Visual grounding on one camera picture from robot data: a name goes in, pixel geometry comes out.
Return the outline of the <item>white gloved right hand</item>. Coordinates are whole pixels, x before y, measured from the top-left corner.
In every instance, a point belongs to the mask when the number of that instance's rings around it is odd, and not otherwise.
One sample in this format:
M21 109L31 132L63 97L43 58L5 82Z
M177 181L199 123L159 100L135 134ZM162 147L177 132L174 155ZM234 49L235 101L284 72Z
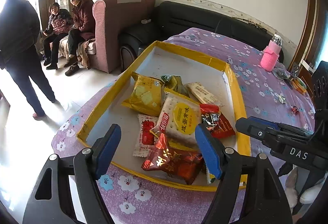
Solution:
M327 179L327 172L314 183L306 186L306 180L309 179L310 173L305 169L293 166L285 181L285 195L290 210L293 210L298 203L302 205L311 205L321 191L323 184Z

